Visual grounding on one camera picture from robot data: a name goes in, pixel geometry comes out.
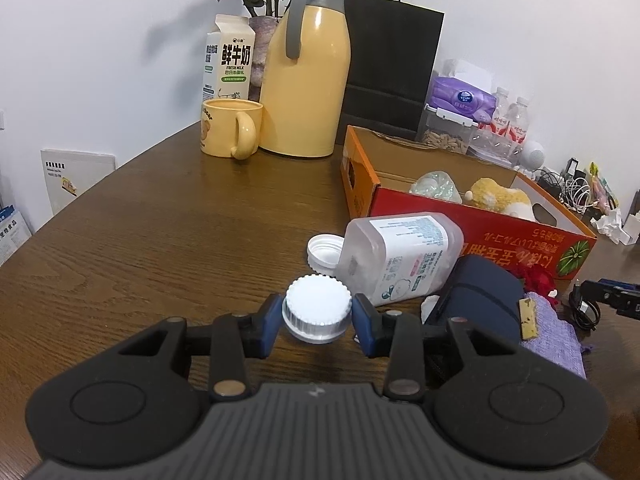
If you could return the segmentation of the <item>yellow mug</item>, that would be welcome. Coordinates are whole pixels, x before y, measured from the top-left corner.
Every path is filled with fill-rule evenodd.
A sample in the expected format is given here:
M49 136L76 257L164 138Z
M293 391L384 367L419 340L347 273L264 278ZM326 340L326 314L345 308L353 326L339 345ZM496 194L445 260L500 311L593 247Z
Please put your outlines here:
M262 104L211 99L202 104L201 151L209 156L245 160L259 148Z

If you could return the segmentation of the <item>white ribbed jar lid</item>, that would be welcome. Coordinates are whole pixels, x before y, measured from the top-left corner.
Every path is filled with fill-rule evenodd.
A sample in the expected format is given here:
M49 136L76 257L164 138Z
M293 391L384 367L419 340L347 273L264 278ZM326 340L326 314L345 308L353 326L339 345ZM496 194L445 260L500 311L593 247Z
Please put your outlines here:
M282 318L290 333L307 344L330 344L350 324L352 294L336 278L308 274L295 280L284 295Z

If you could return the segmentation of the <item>colourful packets pile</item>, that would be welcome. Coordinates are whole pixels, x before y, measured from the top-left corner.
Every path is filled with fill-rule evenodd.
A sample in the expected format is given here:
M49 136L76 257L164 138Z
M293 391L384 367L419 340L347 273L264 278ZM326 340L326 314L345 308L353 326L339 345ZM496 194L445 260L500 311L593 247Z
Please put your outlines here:
M600 173L600 169L595 162L590 162L587 168L587 174L591 186L591 193L597 204L597 208L604 214L609 214L614 209L617 209L620 203L608 186L608 182L606 182Z

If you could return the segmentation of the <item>yellow thermos jug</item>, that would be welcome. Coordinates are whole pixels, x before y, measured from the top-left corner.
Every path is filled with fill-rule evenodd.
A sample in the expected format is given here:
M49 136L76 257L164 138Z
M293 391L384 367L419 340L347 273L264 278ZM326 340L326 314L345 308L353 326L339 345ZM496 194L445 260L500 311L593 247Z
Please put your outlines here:
M345 0L291 0L268 47L259 146L293 157L331 155L349 64Z

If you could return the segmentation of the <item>white bottle cap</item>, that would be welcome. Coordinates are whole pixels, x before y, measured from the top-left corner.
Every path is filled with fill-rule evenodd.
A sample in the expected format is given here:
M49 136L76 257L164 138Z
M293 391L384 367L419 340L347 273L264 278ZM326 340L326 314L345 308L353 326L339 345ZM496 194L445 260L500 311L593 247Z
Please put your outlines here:
M314 272L333 276L340 261L344 237L318 234L307 243L307 263Z

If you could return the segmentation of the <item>iridescent bag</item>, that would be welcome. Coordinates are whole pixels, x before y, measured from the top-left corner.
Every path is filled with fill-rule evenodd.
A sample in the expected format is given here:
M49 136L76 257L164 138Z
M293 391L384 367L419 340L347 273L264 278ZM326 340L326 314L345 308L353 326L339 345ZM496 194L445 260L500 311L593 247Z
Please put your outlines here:
M454 180L445 171L430 171L424 174L409 188L409 193L416 196L444 200L461 204L462 197L454 184Z

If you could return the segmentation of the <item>red fabric flower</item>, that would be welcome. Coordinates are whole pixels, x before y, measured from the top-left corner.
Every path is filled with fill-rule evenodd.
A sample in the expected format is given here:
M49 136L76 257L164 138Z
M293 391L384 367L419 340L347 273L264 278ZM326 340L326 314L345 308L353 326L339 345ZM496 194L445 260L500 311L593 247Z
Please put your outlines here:
M558 305L558 288L554 278L543 266L538 263L526 266L526 264L518 262L512 266L510 272L522 281L526 292L536 292L538 296L544 297L552 307Z

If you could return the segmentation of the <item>yellow white plush toy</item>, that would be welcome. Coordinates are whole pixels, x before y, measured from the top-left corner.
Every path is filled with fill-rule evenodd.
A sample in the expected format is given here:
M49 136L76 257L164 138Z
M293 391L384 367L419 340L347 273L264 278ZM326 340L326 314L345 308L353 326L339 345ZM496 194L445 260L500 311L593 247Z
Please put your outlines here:
M464 193L465 203L476 208L536 222L529 197L518 188L505 188L495 180L480 178Z

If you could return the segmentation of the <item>crumpled white paper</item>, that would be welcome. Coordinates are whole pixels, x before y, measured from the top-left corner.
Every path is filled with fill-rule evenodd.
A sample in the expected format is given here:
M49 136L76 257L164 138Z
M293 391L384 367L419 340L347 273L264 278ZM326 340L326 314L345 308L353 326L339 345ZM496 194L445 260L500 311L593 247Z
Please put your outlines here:
M599 219L591 219L591 225L599 234L608 237L614 244L625 246L634 245L639 240L639 214L628 214L623 220L620 208L613 209L608 214L602 214Z

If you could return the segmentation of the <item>black paper bag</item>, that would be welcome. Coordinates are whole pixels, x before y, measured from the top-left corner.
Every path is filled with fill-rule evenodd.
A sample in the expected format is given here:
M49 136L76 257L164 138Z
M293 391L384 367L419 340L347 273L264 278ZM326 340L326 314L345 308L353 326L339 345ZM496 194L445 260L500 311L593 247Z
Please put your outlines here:
M337 128L413 140L434 70L445 14L402 0L345 0L352 59Z

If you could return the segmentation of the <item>white round toy robot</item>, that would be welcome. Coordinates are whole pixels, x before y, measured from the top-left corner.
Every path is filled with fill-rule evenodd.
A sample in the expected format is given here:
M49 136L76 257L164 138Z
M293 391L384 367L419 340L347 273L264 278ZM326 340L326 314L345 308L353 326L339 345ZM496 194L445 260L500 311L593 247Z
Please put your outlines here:
M544 166L546 152L536 141L526 140L515 157L516 164L521 168L535 171Z

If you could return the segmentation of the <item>purple tissue pack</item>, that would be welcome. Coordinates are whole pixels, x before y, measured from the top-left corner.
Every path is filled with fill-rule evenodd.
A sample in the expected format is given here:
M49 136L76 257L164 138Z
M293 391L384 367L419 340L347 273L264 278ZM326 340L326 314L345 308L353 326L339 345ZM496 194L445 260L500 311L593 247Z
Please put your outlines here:
M450 58L433 80L427 104L477 124L490 124L497 107L497 98L491 93L493 79L484 68Z

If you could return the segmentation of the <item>clear plastic jar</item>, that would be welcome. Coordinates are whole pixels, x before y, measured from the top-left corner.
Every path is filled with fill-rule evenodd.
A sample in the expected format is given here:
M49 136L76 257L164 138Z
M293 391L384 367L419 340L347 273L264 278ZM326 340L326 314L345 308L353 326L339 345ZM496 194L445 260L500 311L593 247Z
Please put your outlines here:
M436 212L354 219L335 277L375 307L425 297L445 284L463 243L461 229Z

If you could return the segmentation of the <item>navy blue pouch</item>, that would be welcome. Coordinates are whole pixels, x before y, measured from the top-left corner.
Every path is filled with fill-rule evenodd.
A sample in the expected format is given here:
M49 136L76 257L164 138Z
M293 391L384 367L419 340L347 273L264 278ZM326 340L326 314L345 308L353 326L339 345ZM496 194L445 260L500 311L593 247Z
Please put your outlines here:
M444 325L450 318L466 318L505 340L522 341L518 304L525 292L521 281L498 264L478 256L459 258L425 324Z

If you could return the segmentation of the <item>purple knitted cloth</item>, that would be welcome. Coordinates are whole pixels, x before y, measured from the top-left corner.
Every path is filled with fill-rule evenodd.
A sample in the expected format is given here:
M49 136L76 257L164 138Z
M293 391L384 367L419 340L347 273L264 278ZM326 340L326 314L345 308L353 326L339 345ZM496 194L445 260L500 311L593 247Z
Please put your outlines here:
M523 340L521 345L538 356L542 356L586 379L584 362L582 362L582 345L578 341L574 326L561 320L544 296L540 296L536 292L528 292L525 297L535 303L538 336Z

